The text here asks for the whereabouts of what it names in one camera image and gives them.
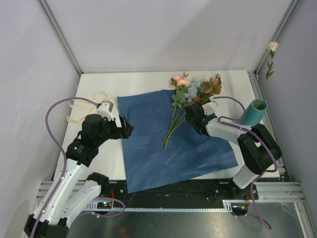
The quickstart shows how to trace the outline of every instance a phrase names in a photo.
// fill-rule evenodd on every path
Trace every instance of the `pink rose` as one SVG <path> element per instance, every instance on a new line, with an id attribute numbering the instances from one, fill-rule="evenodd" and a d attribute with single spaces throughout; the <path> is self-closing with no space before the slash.
<path id="1" fill-rule="evenodd" d="M 181 76 L 174 76 L 173 79 L 175 79 L 176 81 L 181 80 Z"/>
<path id="2" fill-rule="evenodd" d="M 212 92 L 212 88 L 205 88 L 204 89 L 204 93 L 211 93 Z"/>
<path id="3" fill-rule="evenodd" d="M 202 83 L 209 83 L 210 82 L 210 78 L 203 78 L 202 79 Z"/>
<path id="4" fill-rule="evenodd" d="M 185 80 L 185 79 L 180 79 L 180 80 L 177 81 L 177 85 L 178 85 L 178 86 L 184 85 L 185 87 L 188 87 L 188 86 L 189 86 L 189 83 L 188 83 L 187 80 Z"/>
<path id="5" fill-rule="evenodd" d="M 216 87 L 218 86 L 218 83 L 219 83 L 219 79 L 214 78 L 214 80 L 212 81 L 212 84 Z"/>

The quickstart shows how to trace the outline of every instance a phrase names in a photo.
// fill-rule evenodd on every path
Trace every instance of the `flower stem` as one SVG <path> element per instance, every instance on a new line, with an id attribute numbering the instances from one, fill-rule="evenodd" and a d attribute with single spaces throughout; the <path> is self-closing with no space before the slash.
<path id="1" fill-rule="evenodd" d="M 174 111 L 173 111 L 172 122 L 171 122 L 171 124 L 170 124 L 170 127 L 169 127 L 169 129 L 168 129 L 168 132 L 167 132 L 167 134 L 166 134 L 166 136 L 165 136 L 165 138 L 164 138 L 164 140 L 163 140 L 163 142 L 162 142 L 161 146 L 164 144 L 165 140 L 166 140 L 166 139 L 167 139 L 167 137 L 168 137 L 168 134 L 169 134 L 170 130 L 172 129 L 172 127 L 173 127 L 173 125 L 174 125 L 174 115 L 175 115 L 175 111 L 176 111 L 177 103 L 178 103 L 178 101 L 176 102 L 176 106 L 174 106 Z"/>
<path id="2" fill-rule="evenodd" d="M 265 91 L 265 89 L 266 89 L 266 85 L 267 85 L 267 81 L 268 81 L 268 79 L 271 77 L 271 75 L 269 76 L 269 73 L 271 73 L 271 69 L 273 68 L 273 57 L 274 57 L 274 54 L 273 55 L 271 55 L 271 68 L 269 67 L 268 69 L 267 69 L 267 73 L 266 73 L 266 75 L 265 75 L 265 78 L 266 78 L 266 81 L 265 81 L 265 84 L 264 84 L 264 88 L 262 89 L 262 91 L 261 91 L 261 94 L 260 94 L 260 97 L 255 101 L 255 103 L 253 104 L 253 106 L 255 107 L 255 108 L 257 108 L 257 104 L 258 104 L 258 102 L 259 102 L 259 100 L 261 99 L 261 97 L 264 95 L 264 91 Z"/>
<path id="3" fill-rule="evenodd" d="M 176 126 L 174 127 L 174 129 L 170 132 L 168 138 L 166 139 L 166 143 L 165 143 L 165 147 L 164 147 L 165 150 L 167 149 L 169 139 L 170 139 L 170 137 L 172 136 L 173 132 L 174 132 L 177 128 L 179 128 L 179 126 L 180 126 L 181 124 L 183 124 L 184 121 L 185 121 L 185 119 L 183 119 L 181 122 L 180 122 L 180 120 L 179 120 L 178 123 L 176 124 Z"/>
<path id="4" fill-rule="evenodd" d="M 168 135 L 170 134 L 170 132 L 171 132 L 171 130 L 172 130 L 172 128 L 173 128 L 173 126 L 174 126 L 174 124 L 175 124 L 175 122 L 176 122 L 178 116 L 179 116 L 179 114 L 180 114 L 181 111 L 183 110 L 183 108 L 184 108 L 186 102 L 182 105 L 181 108 L 178 108 L 178 111 L 177 111 L 177 113 L 176 113 L 175 118 L 174 118 L 174 114 L 175 114 L 175 109 L 176 109 L 176 107 L 174 107 L 172 123 L 171 123 L 171 125 L 170 125 L 170 127 L 169 127 L 169 130 L 168 130 L 168 132 L 167 132 L 167 134 L 166 134 L 166 136 L 165 136 L 165 138 L 164 138 L 164 140 L 163 140 L 161 146 L 166 142 L 166 139 L 167 139 Z"/>

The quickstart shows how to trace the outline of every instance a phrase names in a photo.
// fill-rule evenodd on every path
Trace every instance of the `white table surface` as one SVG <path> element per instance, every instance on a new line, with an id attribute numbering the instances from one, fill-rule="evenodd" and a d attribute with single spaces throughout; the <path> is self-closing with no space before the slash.
<path id="1" fill-rule="evenodd" d="M 118 126 L 120 121 L 118 119 L 117 96 L 131 96 L 148 92 L 154 92 L 162 89 L 173 89 L 169 84 L 170 78 L 175 75 L 182 75 L 183 72 L 136 72 L 136 73 L 97 73 L 97 74 L 83 74 L 81 76 L 77 97 L 84 97 L 93 99 L 99 93 L 107 93 L 108 99 L 114 103 L 112 114 L 117 118 Z M 221 74 L 221 81 L 223 83 L 221 96 L 231 96 L 239 100 L 245 107 L 255 98 L 248 74 L 245 70 L 228 70 L 228 71 L 190 71 L 188 80 L 192 77 L 211 77 L 219 73 Z M 229 99 L 218 99 L 219 107 L 217 109 L 217 116 L 229 116 L 232 118 L 239 118 L 242 114 L 240 106 Z M 89 106 L 82 110 L 72 110 L 71 118 L 79 120 L 86 115 L 86 113 L 94 106 Z M 76 137 L 81 126 L 74 123 L 69 123 L 63 148 L 67 146 Z M 243 158 L 239 146 L 230 143 L 234 154 L 236 156 L 239 166 L 213 172 L 197 179 L 223 179 L 233 177 L 244 165 Z M 60 170 L 63 166 L 63 156 L 59 157 L 56 170 Z M 99 147 L 99 154 L 94 158 L 90 164 L 87 172 L 80 178 L 85 180 L 92 172 L 98 172 L 109 177 L 110 180 L 125 180 L 125 169 L 123 161 L 122 143 L 121 140 L 108 140 L 101 147 Z M 278 172 L 265 173 L 264 178 L 279 177 Z"/>

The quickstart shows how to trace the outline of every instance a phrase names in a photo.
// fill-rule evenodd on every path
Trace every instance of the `flower bouquet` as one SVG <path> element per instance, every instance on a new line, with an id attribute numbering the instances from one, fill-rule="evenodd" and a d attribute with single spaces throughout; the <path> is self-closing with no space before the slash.
<path id="1" fill-rule="evenodd" d="M 172 113 L 172 121 L 169 130 L 161 144 L 167 149 L 168 142 L 179 126 L 184 123 L 186 113 L 184 112 L 184 106 L 187 102 L 195 100 L 198 103 L 206 104 L 209 98 L 215 94 L 220 94 L 221 92 L 221 78 L 220 74 L 216 74 L 214 78 L 193 78 L 191 82 L 186 80 L 188 73 L 184 72 L 183 77 L 175 76 L 171 78 L 170 84 L 176 88 L 176 94 L 172 96 L 174 107 Z"/>

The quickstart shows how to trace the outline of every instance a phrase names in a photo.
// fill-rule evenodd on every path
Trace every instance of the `blue flower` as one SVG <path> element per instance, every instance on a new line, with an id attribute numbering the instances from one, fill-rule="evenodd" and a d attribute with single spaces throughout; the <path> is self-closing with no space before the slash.
<path id="1" fill-rule="evenodd" d="M 189 97 L 190 97 L 189 93 L 184 93 L 184 98 L 189 98 Z"/>

